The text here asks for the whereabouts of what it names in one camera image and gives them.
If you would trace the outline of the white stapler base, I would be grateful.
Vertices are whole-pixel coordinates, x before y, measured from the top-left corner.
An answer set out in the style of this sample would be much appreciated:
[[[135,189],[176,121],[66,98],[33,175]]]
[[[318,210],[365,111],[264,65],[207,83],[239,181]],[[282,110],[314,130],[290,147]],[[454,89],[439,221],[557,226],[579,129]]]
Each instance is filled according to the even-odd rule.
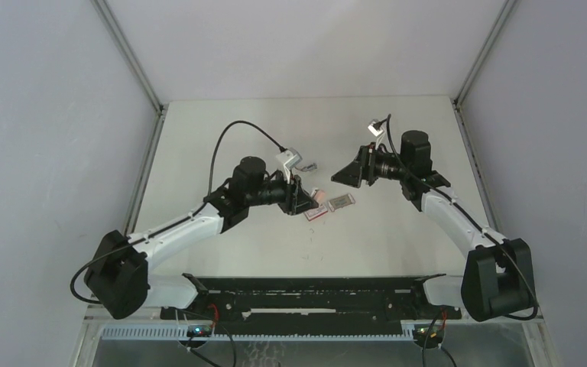
[[[298,165],[296,169],[301,173],[311,173],[318,169],[317,163],[310,163],[305,165]]]

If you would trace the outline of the staple box tray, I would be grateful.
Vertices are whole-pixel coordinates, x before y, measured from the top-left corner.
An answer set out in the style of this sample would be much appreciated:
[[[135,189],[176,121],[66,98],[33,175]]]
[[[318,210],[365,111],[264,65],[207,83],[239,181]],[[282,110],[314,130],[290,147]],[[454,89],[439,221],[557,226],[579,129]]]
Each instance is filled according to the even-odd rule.
[[[343,209],[347,206],[355,204],[355,199],[350,193],[343,194],[341,196],[329,199],[326,203],[331,212],[335,212],[338,209]]]

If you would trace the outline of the pink stapler top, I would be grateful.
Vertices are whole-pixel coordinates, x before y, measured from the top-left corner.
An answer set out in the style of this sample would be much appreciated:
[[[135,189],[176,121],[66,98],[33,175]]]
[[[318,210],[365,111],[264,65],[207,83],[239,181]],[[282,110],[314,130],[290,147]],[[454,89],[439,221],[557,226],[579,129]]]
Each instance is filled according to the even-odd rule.
[[[315,188],[312,192],[313,199],[318,203],[323,203],[325,201],[326,193],[324,190]]]

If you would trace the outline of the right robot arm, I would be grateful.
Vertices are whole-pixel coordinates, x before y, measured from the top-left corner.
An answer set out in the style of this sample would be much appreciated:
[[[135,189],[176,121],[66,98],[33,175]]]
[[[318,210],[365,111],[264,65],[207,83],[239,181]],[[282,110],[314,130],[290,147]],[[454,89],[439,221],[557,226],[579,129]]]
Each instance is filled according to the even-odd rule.
[[[379,179],[397,181],[403,196],[430,218],[465,257],[460,276],[438,275],[422,283],[410,300],[412,311],[430,318],[441,306],[458,307],[478,322],[496,317],[531,320],[538,313],[529,245],[478,223],[433,169],[426,132],[401,136],[400,151],[362,145],[353,161],[332,175],[338,184],[359,188]]]

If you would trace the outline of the red white staple box sleeve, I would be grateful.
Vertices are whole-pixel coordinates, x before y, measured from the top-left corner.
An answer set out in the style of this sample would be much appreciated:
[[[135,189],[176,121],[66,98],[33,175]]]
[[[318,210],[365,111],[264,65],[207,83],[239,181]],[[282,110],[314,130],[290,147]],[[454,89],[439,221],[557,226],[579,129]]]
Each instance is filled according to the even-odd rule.
[[[329,212],[329,210],[327,209],[327,207],[324,205],[321,205],[321,206],[318,206],[317,208],[307,210],[304,213],[304,216],[307,221],[311,222],[315,219],[320,218],[321,216],[324,216],[328,212]]]

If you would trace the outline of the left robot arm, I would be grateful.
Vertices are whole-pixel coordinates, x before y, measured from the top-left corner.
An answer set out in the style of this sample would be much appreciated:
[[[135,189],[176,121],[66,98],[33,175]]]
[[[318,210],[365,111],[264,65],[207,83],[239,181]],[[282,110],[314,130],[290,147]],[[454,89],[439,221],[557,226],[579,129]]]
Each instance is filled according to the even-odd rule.
[[[242,158],[232,176],[205,196],[195,210],[143,232],[123,235],[118,230],[103,236],[90,262],[78,274],[116,320],[143,307],[173,307],[191,319],[202,317],[209,306],[203,286],[191,275],[155,275],[153,270],[191,245],[228,232],[248,217],[253,206],[276,205],[289,216],[318,207],[292,170],[302,157],[294,149],[277,155],[281,168],[272,175],[257,157]]]

